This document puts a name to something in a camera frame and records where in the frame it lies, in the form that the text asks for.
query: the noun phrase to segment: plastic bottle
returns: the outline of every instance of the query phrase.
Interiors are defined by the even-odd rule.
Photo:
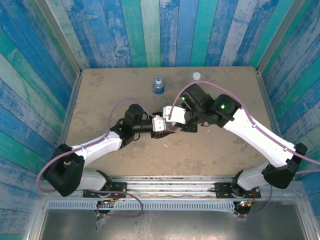
[[[165,83],[162,82],[161,77],[157,77],[153,83],[153,92],[155,94],[163,94],[165,91]]]
[[[194,72],[192,75],[192,82],[200,80],[201,74],[199,72]]]

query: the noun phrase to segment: tabletop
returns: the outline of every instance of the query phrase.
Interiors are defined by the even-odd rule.
[[[150,112],[171,106],[179,91],[192,81],[193,72],[201,80],[216,83],[235,93],[250,114],[271,129],[266,107],[253,67],[158,67],[85,69],[73,111],[66,143],[86,143],[107,131],[112,108],[124,98],[135,98]],[[153,82],[161,77],[163,94],[153,93]],[[223,93],[200,84],[213,99]],[[122,104],[111,119],[113,126],[123,118],[130,104]],[[197,133],[181,132],[161,139],[141,134],[139,140],[108,153],[87,166],[109,176],[232,175],[250,169],[266,159],[240,137],[216,125],[198,126]]]

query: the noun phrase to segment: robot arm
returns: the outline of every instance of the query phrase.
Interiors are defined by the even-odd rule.
[[[107,137],[103,135],[85,144],[72,147],[65,144],[60,145],[53,157],[104,138],[98,144],[83,147],[75,153],[62,157],[44,172],[44,178],[62,196],[68,196],[76,189],[105,190],[108,184],[108,176],[101,172],[83,172],[84,167],[95,159],[125,147],[134,140],[135,134],[150,133],[151,138],[158,139],[172,134],[171,130],[176,128],[181,128],[183,132],[196,133],[198,124],[203,126],[204,123],[207,123],[208,125],[217,125],[236,134],[262,153],[268,160],[261,166],[238,172],[231,184],[234,194],[242,196],[243,192],[266,184],[271,184],[280,189],[287,188],[298,169],[301,158],[285,151],[252,126],[248,116],[237,101],[225,94],[213,100],[197,84],[188,87],[180,97],[183,104],[181,107],[175,106],[173,108],[170,118],[171,106],[165,106],[163,112],[154,113],[155,117],[153,118],[147,116],[146,119],[143,119],[143,115],[147,114],[138,104],[132,104],[125,112],[124,118],[120,119],[110,129]],[[288,149],[302,155],[307,152],[307,148],[303,144],[294,145],[287,142],[256,120],[254,122]]]

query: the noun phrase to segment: bottle cap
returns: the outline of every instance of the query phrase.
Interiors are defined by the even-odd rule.
[[[155,79],[155,83],[156,83],[156,84],[161,84],[161,83],[162,83],[161,77],[157,77],[157,78]]]
[[[200,80],[201,74],[199,72],[194,72],[192,75],[192,79],[197,81]]]

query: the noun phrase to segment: bottle label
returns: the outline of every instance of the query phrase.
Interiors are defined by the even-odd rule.
[[[153,88],[155,94],[163,94],[165,92],[165,87],[163,88]]]

